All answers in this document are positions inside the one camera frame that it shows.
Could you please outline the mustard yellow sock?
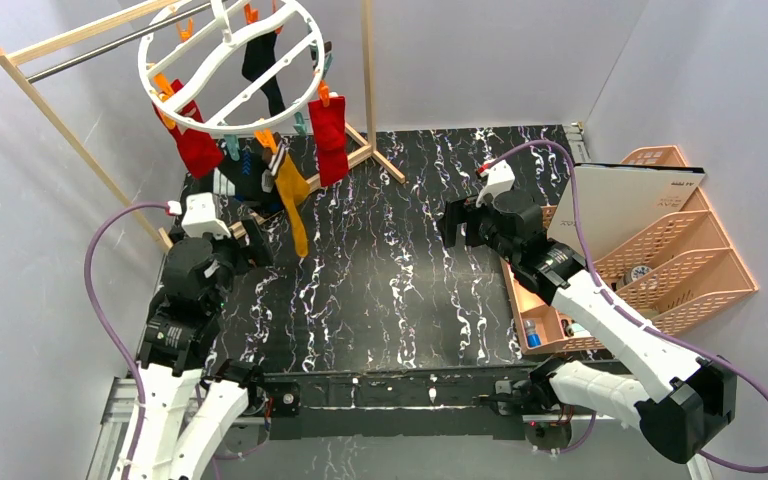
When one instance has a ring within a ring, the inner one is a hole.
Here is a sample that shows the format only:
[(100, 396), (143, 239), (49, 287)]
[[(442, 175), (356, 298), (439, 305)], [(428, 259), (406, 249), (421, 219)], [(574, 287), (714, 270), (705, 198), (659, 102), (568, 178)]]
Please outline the mustard yellow sock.
[(298, 206), (307, 199), (310, 188), (290, 156), (287, 141), (281, 141), (277, 144), (277, 149), (273, 153), (268, 167), (287, 212), (295, 252), (300, 258), (304, 258), (309, 253), (308, 239)]

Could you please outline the white round clip hanger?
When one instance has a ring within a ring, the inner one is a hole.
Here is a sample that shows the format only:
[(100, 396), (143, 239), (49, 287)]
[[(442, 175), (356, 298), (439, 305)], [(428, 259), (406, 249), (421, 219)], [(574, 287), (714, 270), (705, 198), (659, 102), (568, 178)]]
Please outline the white round clip hanger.
[[(314, 96), (319, 94), (320, 84), (325, 75), (325, 40), (319, 25), (310, 12), (298, 1), (282, 1), (277, 10), (265, 18), (240, 28), (233, 27), (230, 16), (243, 11), (247, 4), (246, 1), (236, 1), (226, 6), (221, 1), (208, 2), (207, 6), (210, 8), (213, 18), (193, 33), (188, 40), (178, 44), (170, 53), (156, 61), (148, 58), (153, 34), (148, 32), (142, 36), (137, 53), (139, 79), (153, 105), (162, 115), (177, 124), (212, 136), (245, 135), (268, 129), (289, 120), (297, 111), (312, 101)], [(301, 21), (306, 27), (306, 34), (296, 41), (283, 56), (273, 61), (264, 73), (257, 75), (248, 86), (239, 90), (227, 104), (212, 116), (200, 121), (182, 114), (184, 107), (196, 99), (198, 94), (208, 86), (209, 81), (219, 68), (227, 63), (233, 54), (240, 53), (256, 38), (276, 32), (278, 28), (291, 20)], [(183, 81), (180, 90), (161, 97), (161, 88), (155, 82), (155, 77), (164, 73), (186, 52), (208, 39), (215, 40), (217, 44), (198, 65), (191, 77)], [(275, 79), (298, 57), (312, 51), (316, 53), (317, 60), (315, 65), (309, 68), (309, 84), (306, 86), (306, 90), (296, 100), (288, 102), (285, 109), (267, 118), (260, 118), (240, 125), (233, 125), (229, 122), (228, 117), (240, 109), (243, 104), (252, 100), (254, 94), (265, 86), (267, 81)]]

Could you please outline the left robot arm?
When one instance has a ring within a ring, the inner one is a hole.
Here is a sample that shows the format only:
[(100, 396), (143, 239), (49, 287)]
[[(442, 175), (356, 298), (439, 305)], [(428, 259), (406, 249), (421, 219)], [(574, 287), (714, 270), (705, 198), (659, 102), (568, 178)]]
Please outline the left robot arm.
[(212, 376), (204, 367), (235, 278), (272, 263), (251, 219), (225, 238), (206, 233), (172, 244), (149, 304), (132, 423), (112, 478), (197, 479), (237, 418), (269, 418), (261, 367), (227, 360)]

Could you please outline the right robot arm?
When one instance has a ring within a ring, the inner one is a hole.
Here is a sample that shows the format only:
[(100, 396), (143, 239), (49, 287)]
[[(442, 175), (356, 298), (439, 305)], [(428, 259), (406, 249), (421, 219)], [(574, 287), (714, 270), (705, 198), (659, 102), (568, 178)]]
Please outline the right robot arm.
[(582, 406), (636, 428), (675, 463), (691, 460), (734, 419), (735, 374), (650, 331), (579, 253), (548, 237), (542, 209), (529, 194), (509, 190), (449, 201), (437, 228), (447, 248), (463, 231), (466, 245), (495, 251), (522, 287), (582, 325), (631, 373), (550, 358), (510, 392), (483, 396), (483, 402)]

